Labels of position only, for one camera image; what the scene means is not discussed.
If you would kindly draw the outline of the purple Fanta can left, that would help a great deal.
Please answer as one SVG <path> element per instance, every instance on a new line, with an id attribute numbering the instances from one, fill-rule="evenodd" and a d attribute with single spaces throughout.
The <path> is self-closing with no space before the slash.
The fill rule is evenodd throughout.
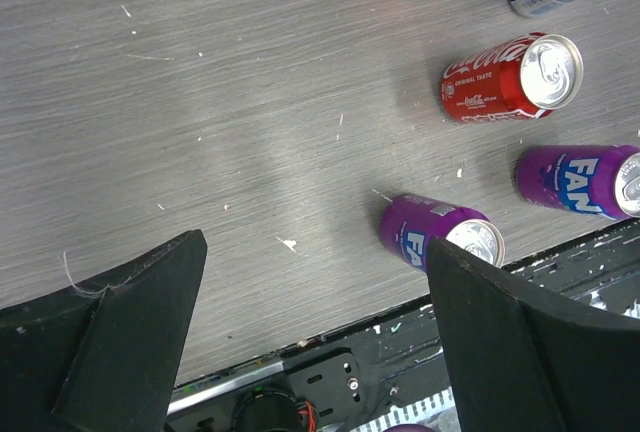
<path id="1" fill-rule="evenodd" d="M 379 234 L 387 250 L 423 272 L 428 270 L 427 248 L 433 238 L 446 239 L 498 268 L 506 255 L 502 234 L 483 213 L 414 194 L 391 200 Z"/>

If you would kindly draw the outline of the red Coca-Cola can middle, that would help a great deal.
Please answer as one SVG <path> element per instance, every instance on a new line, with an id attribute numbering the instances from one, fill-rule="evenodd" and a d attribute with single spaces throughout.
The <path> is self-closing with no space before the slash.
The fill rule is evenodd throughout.
<path id="1" fill-rule="evenodd" d="M 568 105 L 583 77 L 574 42 L 530 32 L 449 65 L 440 81 L 441 104 L 466 124 L 535 120 Z"/>

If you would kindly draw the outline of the purple fanta can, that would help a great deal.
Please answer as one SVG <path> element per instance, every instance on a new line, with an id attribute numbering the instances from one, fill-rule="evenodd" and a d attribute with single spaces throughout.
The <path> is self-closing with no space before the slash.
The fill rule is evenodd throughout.
<path id="1" fill-rule="evenodd" d="M 633 145 L 535 146 L 514 172 L 520 195 L 547 208 L 614 220 L 639 216 L 639 148 Z"/>
<path id="2" fill-rule="evenodd" d="M 506 255 L 502 234 L 483 213 L 414 194 L 391 200 L 379 234 L 387 250 L 423 272 L 428 270 L 427 248 L 433 238 L 446 239 L 498 268 Z"/>

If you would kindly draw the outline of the purple Fanta can right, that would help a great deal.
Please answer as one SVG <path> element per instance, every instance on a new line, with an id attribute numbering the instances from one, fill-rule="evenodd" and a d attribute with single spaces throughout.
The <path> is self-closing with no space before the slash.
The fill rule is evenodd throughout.
<path id="1" fill-rule="evenodd" d="M 633 145 L 535 146 L 514 172 L 520 195 L 547 208 L 614 220 L 639 216 L 639 148 Z"/>

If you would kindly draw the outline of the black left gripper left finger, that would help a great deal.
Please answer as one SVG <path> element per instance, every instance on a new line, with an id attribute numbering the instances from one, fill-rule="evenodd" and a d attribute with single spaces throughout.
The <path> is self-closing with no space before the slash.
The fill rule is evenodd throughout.
<path id="1" fill-rule="evenodd" d="M 4 431 L 160 431 L 207 243 L 186 231 L 82 281 L 1 311 Z"/>

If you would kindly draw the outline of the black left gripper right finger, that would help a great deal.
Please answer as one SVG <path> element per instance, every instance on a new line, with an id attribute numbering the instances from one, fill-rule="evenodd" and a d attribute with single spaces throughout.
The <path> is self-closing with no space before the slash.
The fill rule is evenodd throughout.
<path id="1" fill-rule="evenodd" d="M 464 431 L 636 431 L 639 322 L 514 277 L 444 239 L 427 276 Z"/>

